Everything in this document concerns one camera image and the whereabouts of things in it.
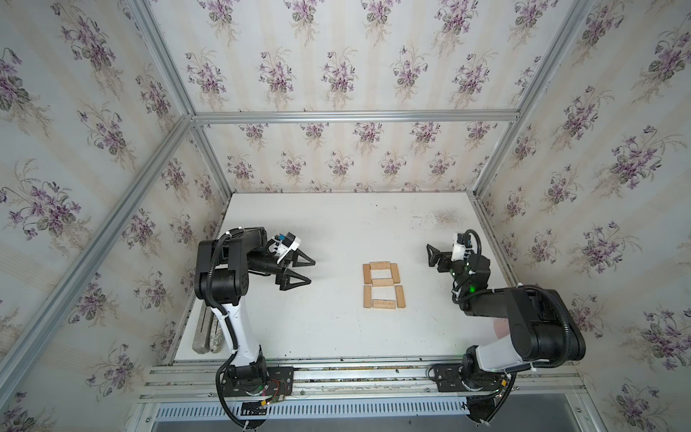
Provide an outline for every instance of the floral wallpaper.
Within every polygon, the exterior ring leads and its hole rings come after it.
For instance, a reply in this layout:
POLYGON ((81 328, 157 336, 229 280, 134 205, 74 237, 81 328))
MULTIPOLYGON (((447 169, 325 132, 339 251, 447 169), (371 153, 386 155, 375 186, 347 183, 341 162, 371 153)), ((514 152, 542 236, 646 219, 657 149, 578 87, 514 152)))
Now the floral wallpaper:
MULTIPOLYGON (((203 112, 516 107, 572 2, 150 3, 203 112)), ((587 40, 620 9, 595 13, 587 40)))
POLYGON ((690 20, 596 1, 480 197, 520 280, 569 306, 610 431, 691 422, 690 20))
MULTIPOLYGON (((126 2, 0 2, 0 358, 171 130, 179 112, 126 2)), ((191 294, 190 244, 223 209, 184 141, 56 337, 2 431, 121 428, 191 294)))
POLYGON ((465 191, 505 122, 215 124, 237 192, 465 191))

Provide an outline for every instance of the white table surface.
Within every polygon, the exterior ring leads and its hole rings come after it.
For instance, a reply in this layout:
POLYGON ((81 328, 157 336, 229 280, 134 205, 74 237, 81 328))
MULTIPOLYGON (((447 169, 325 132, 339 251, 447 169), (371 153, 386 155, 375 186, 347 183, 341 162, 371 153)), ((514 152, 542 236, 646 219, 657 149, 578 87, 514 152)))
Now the white table surface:
MULTIPOLYGON (((427 265, 427 243, 448 251, 455 232, 472 228, 491 260, 489 285, 507 286, 464 193, 235 194, 222 232, 238 226, 263 226, 269 236, 290 231, 316 261, 295 268, 312 283, 289 291, 274 277, 249 276, 245 303, 268 359, 461 355, 497 339, 494 319, 467 317, 451 302, 451 276, 427 265), (363 308, 362 265, 371 261, 398 263, 404 309, 363 308)), ((178 361, 228 357, 225 349, 192 350, 201 305, 193 307, 178 361)))

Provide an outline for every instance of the cable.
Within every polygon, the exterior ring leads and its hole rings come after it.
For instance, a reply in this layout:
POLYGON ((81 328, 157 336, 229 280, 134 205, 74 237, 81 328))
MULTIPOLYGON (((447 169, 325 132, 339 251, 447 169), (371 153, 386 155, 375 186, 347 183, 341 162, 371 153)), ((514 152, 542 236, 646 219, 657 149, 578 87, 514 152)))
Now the cable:
POLYGON ((477 243, 477 255, 482 255, 482 244, 480 243, 480 236, 477 235, 477 232, 475 232, 474 229, 466 229, 465 234, 463 234, 463 237, 468 236, 468 234, 472 234, 473 237, 475 237, 475 242, 477 243))
POLYGON ((491 422, 492 419, 494 418, 494 416, 495 416, 495 415, 497 414, 497 412, 499 411, 499 408, 501 408, 502 405, 504 405, 504 401, 507 400, 507 397, 509 396, 509 393, 511 393, 511 389, 513 388, 513 383, 515 383, 515 381, 516 381, 516 374, 513 373, 513 374, 511 374, 511 379, 509 380, 509 383, 507 384, 507 390, 504 392, 504 395, 503 395, 502 398, 499 400, 499 402, 497 403, 497 405, 494 407, 494 409, 492 410, 492 412, 490 413, 490 415, 487 417, 487 419, 485 420, 485 422, 487 422, 487 423, 491 422))

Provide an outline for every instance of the metal vent grille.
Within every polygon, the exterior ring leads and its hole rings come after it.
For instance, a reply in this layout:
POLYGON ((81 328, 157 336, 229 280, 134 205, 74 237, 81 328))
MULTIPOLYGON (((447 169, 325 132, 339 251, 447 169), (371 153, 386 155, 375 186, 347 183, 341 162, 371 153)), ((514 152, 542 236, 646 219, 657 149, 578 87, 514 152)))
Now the metal vent grille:
MULTIPOLYGON (((348 400, 289 400, 269 406, 266 416, 240 414, 241 402, 230 402, 230 409, 240 419, 305 419, 402 417, 407 415, 468 414, 465 397, 388 397, 348 400)), ((156 420, 180 422, 189 420, 224 420, 218 402, 164 403, 159 406, 156 420)))

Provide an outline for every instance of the rectangular wooden block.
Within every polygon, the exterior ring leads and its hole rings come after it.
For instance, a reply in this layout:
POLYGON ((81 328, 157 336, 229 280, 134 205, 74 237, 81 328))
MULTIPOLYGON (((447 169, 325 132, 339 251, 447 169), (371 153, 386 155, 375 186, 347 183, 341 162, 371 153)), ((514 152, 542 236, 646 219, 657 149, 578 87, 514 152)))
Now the rectangular wooden block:
POLYGON ((365 308, 370 309, 372 307, 372 287, 370 285, 365 285, 365 308))
POLYGON ((374 287, 379 287, 379 286, 393 286, 393 279, 388 278, 388 279, 372 279, 372 286, 374 287))
POLYGON ((398 264, 396 263, 391 263, 391 277, 393 283, 401 283, 401 275, 398 274, 398 264))
POLYGON ((377 261, 376 263, 370 263, 371 270, 389 270, 391 268, 391 263, 388 261, 377 261))
POLYGON ((372 300, 374 309, 395 309, 396 302, 393 300, 372 300))
POLYGON ((396 289, 396 306, 398 306, 400 309, 405 308, 406 298, 403 296, 403 287, 396 285, 394 289, 396 289))
POLYGON ((372 273, 369 264, 362 265, 362 275, 365 276, 365 285, 372 285, 372 273))

